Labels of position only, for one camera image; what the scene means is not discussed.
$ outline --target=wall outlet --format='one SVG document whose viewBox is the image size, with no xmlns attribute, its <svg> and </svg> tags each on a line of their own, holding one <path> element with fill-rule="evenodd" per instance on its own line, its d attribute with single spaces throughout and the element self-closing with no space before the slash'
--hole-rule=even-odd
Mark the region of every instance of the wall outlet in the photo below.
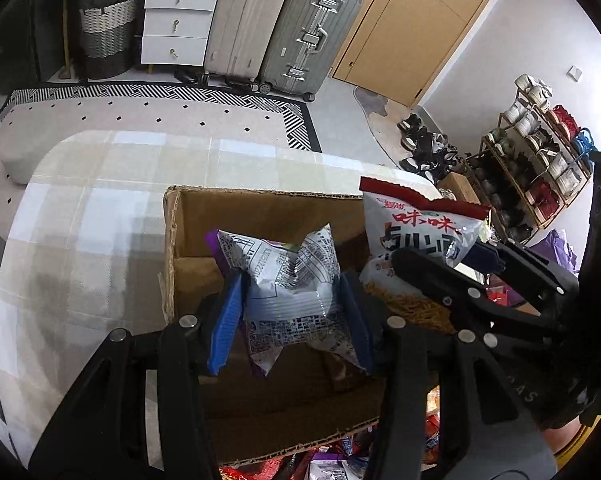
<svg viewBox="0 0 601 480">
<path fill-rule="evenodd" d="M 572 68 L 569 69 L 567 75 L 570 76 L 574 81 L 578 82 L 580 77 L 583 75 L 583 71 L 580 68 L 572 65 Z"/>
</svg>

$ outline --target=cardboard box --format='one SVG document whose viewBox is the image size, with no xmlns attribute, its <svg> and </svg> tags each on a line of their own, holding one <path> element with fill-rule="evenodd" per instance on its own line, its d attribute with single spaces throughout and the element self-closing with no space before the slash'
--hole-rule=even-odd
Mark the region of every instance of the cardboard box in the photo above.
<svg viewBox="0 0 601 480">
<path fill-rule="evenodd" d="M 164 207 L 162 289 L 168 322 L 195 312 L 201 298 L 220 290 L 222 277 L 204 242 L 216 228 L 301 243 L 308 232 L 330 223 L 342 269 L 360 269 L 369 256 L 359 196 L 171 187 Z M 269 375 L 256 378 L 236 334 L 217 380 L 201 384 L 219 464 L 309 449 L 377 420 L 385 382 L 363 377 L 351 388 L 336 388 L 323 355 L 303 344 L 288 346 Z"/>
<path fill-rule="evenodd" d="M 474 204 L 481 203 L 479 197 L 471 187 L 469 180 L 467 180 L 467 178 L 460 173 L 454 173 L 452 171 L 451 173 L 447 174 L 447 176 L 437 184 L 437 187 L 449 189 L 452 193 L 454 193 L 456 200 L 471 202 Z"/>
</svg>

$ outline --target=wooden leg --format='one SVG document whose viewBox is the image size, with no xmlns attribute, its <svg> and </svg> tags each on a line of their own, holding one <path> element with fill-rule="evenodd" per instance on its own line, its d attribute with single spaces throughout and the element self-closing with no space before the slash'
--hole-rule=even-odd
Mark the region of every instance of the wooden leg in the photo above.
<svg viewBox="0 0 601 480">
<path fill-rule="evenodd" d="M 65 66 L 58 74 L 59 79 L 71 79 L 71 63 L 69 61 L 69 31 L 68 31 L 68 3 L 62 0 L 62 46 L 65 53 Z"/>
</svg>

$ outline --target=woven basket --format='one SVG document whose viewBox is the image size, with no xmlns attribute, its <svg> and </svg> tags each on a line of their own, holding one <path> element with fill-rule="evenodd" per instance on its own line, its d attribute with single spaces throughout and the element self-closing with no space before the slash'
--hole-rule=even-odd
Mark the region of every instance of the woven basket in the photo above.
<svg viewBox="0 0 601 480">
<path fill-rule="evenodd" d="M 80 46 L 90 79 L 106 79 L 132 66 L 136 0 L 80 10 Z"/>
</svg>

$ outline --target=plaid tablecloth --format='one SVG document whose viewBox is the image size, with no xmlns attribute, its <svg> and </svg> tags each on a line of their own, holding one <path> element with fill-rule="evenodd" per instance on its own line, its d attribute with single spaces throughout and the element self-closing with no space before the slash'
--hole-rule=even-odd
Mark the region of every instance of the plaid tablecloth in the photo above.
<svg viewBox="0 0 601 480">
<path fill-rule="evenodd" d="M 0 398 L 20 460 L 110 330 L 164 327 L 168 186 L 357 194 L 362 174 L 440 196 L 404 171 L 237 140 L 88 131 L 56 145 L 24 193 L 0 269 Z M 147 406 L 155 461 L 151 388 Z"/>
</svg>

